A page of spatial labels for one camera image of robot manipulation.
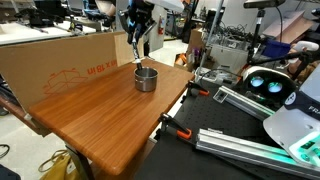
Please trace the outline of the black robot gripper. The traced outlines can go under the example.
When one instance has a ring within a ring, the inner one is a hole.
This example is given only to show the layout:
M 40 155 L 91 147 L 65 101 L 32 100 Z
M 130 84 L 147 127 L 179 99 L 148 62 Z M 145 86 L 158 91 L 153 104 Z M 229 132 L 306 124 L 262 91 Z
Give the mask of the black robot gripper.
M 124 10 L 118 11 L 122 28 L 128 33 L 127 43 L 132 44 L 136 32 L 137 43 L 143 38 L 145 33 L 151 28 L 154 20 L 152 11 L 154 5 L 146 0 L 128 0 L 128 6 Z

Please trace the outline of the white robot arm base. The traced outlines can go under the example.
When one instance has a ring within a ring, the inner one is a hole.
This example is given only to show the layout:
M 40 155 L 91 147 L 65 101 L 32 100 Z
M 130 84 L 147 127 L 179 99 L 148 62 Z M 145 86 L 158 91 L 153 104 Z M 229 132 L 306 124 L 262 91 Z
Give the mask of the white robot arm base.
M 296 162 L 320 167 L 320 67 L 263 121 L 263 127 Z

